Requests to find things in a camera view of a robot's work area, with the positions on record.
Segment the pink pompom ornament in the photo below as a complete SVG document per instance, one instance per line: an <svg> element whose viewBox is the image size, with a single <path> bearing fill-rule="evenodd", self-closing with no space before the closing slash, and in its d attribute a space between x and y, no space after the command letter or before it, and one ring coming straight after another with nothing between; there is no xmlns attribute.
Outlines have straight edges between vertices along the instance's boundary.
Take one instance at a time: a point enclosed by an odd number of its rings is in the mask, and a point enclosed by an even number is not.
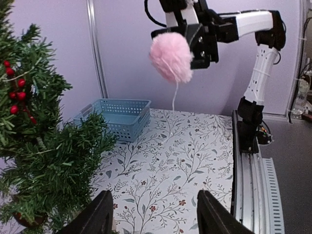
<svg viewBox="0 0 312 234"><path fill-rule="evenodd" d="M151 45L149 58L161 76L172 83L190 82L193 53L187 40L179 33L157 35Z"/></svg>

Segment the small green christmas tree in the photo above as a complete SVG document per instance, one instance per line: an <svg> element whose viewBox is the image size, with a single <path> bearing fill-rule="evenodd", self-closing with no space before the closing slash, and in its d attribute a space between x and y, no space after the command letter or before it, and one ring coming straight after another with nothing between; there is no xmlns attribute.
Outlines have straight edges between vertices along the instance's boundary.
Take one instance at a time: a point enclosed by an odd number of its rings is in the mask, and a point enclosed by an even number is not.
<svg viewBox="0 0 312 234"><path fill-rule="evenodd" d="M56 71L54 49L36 24L14 35L9 19L13 5L11 0L0 3L0 157L6 163L0 171L0 222L16 221L14 212L31 222L47 213L42 225L21 225L21 232L54 234L91 202L103 153L117 139L100 114L79 125L63 122L60 101L72 86ZM15 76L26 73L26 105L37 124L25 112L10 114L13 88L6 81L5 60Z"/></svg>

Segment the small red berry sprig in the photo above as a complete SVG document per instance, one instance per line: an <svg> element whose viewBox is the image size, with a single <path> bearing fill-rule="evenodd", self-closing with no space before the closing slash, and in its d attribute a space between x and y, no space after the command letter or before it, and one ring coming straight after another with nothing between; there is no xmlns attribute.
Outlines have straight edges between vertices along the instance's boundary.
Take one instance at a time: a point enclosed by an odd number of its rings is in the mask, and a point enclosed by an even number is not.
<svg viewBox="0 0 312 234"><path fill-rule="evenodd" d="M28 95L26 93L26 80L23 76L15 76L15 70L12 68L11 63L7 60L3 62L5 68L5 75L8 77L6 80L9 82L13 88L12 91L9 92L9 99L13 102L12 106L10 107L10 114L17 115L19 111L25 112L29 117L30 121L33 124L37 124L36 119L30 113L27 108L26 100Z"/></svg>

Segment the wooden tree stump base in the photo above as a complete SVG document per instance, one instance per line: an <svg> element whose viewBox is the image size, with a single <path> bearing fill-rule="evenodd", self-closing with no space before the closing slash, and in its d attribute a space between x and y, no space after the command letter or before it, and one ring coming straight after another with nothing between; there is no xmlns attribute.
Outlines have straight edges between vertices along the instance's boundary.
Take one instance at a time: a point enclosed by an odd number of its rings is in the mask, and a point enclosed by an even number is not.
<svg viewBox="0 0 312 234"><path fill-rule="evenodd" d="M20 225L26 227L26 228L35 228L40 225L42 225L45 220L47 219L47 213L40 213L37 215L34 220L31 222L30 220L24 218L21 216L21 213L19 212L14 212L12 213L14 219L16 220L17 223Z"/></svg>

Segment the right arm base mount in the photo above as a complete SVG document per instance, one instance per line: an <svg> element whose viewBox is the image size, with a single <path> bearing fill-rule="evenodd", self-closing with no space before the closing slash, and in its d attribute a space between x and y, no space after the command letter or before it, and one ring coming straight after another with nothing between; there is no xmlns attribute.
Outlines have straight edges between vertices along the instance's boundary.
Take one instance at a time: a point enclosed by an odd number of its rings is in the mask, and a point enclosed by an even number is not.
<svg viewBox="0 0 312 234"><path fill-rule="evenodd" d="M272 134L268 125L263 121L264 106L255 101L250 102L242 97L237 114L241 121L237 122L239 150L241 153L256 154L259 145L272 143Z"/></svg>

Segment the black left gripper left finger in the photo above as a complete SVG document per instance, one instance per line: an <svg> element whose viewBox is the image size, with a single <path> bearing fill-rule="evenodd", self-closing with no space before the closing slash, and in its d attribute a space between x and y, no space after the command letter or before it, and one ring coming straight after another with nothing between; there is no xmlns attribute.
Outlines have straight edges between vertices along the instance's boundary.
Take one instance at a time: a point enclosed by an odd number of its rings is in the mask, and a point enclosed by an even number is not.
<svg viewBox="0 0 312 234"><path fill-rule="evenodd" d="M110 234L113 224L113 197L101 191L93 201L58 234Z"/></svg>

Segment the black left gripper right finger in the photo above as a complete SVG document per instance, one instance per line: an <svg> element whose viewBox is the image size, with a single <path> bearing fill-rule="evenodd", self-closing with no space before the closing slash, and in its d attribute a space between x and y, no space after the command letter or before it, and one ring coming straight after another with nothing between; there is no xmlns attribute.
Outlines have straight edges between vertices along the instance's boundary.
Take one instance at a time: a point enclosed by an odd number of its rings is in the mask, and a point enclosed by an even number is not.
<svg viewBox="0 0 312 234"><path fill-rule="evenodd" d="M257 234L251 205L245 206L242 199L235 198L234 213L227 209L209 192L197 194L197 224L200 234Z"/></svg>

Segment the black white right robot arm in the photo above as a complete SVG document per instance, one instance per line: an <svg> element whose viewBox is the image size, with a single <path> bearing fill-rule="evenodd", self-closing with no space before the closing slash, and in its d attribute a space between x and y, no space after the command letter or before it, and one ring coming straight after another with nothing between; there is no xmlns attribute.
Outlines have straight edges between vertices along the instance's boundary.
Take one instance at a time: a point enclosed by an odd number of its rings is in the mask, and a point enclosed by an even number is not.
<svg viewBox="0 0 312 234"><path fill-rule="evenodd" d="M245 123L262 122L264 93L276 57L285 46L286 28L274 10L217 13L204 0L163 0L166 23L151 33L149 58L160 75L178 86L195 69L218 62L218 44L254 34L257 55L249 85L237 112Z"/></svg>

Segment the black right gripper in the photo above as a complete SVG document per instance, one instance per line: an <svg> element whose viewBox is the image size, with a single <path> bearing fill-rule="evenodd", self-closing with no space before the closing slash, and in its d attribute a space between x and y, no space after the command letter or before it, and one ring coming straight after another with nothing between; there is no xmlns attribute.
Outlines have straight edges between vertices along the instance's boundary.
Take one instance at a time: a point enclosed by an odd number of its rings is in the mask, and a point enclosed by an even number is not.
<svg viewBox="0 0 312 234"><path fill-rule="evenodd" d="M239 40L234 17L222 18L208 7L205 0L198 1L195 11L199 19L197 24L183 24L151 32L152 39L164 33L178 33L186 37L194 56L191 62L192 70L206 69L211 62L219 62L218 42L231 43Z"/></svg>

